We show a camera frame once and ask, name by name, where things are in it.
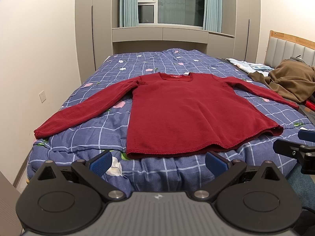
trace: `shirt sleeve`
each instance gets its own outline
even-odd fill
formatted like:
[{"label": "shirt sleeve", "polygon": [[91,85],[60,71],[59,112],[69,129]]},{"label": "shirt sleeve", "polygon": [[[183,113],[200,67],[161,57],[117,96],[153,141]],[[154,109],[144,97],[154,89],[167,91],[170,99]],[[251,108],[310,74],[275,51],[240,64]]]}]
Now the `shirt sleeve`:
[{"label": "shirt sleeve", "polygon": [[231,87],[240,88],[240,89],[245,90],[247,92],[250,92],[256,96],[259,96],[262,98],[268,98],[268,99],[273,100],[275,102],[288,105],[295,110],[299,110],[299,108],[300,108],[296,103],[285,100],[283,97],[281,97],[278,93],[274,92],[273,90],[259,87],[257,85],[243,81],[243,80],[235,78],[235,77],[221,78],[221,77],[217,77],[215,75],[213,75],[213,77],[217,81],[224,82]]},{"label": "shirt sleeve", "polygon": [[128,91],[145,84],[147,83],[138,76],[110,85],[82,103],[56,112],[34,131],[35,138],[52,136],[84,123],[112,107]]}]

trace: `window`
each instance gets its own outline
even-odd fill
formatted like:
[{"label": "window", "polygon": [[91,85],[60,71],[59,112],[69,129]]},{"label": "window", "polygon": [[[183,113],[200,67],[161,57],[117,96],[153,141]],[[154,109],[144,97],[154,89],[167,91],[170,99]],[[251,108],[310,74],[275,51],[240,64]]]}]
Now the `window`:
[{"label": "window", "polygon": [[202,27],[204,0],[138,0],[139,23]]}]

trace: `blue gripper pad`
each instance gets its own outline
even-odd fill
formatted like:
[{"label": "blue gripper pad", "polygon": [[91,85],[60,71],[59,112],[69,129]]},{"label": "blue gripper pad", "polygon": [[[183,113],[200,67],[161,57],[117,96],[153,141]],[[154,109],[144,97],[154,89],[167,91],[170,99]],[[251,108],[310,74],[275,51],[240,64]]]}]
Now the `blue gripper pad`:
[{"label": "blue gripper pad", "polygon": [[92,161],[89,165],[89,169],[98,176],[103,176],[105,172],[111,167],[112,156],[111,152],[101,153],[94,157],[95,161]]},{"label": "blue gripper pad", "polygon": [[206,153],[205,163],[207,169],[215,176],[218,177],[223,172],[228,170],[228,166],[225,162],[215,157],[211,153]]},{"label": "blue gripper pad", "polygon": [[300,140],[315,142],[315,132],[314,131],[300,130],[297,133],[297,136]]}]

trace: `window pane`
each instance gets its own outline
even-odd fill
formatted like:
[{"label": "window pane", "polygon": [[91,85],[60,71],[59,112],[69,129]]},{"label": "window pane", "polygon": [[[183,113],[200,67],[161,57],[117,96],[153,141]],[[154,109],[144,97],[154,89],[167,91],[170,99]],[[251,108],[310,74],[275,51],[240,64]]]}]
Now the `window pane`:
[{"label": "window pane", "polygon": [[201,26],[204,0],[158,0],[158,23]]},{"label": "window pane", "polygon": [[154,6],[138,5],[139,23],[154,23]]}]

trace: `white logo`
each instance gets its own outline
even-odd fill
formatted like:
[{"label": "white logo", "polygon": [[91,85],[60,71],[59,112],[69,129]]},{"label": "white logo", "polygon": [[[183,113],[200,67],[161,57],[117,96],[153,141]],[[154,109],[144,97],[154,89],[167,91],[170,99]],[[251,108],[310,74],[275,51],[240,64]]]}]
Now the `white logo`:
[{"label": "white logo", "polygon": [[157,194],[157,195],[154,195],[154,197],[155,197],[156,199],[160,199],[160,198],[163,198],[163,195]]}]

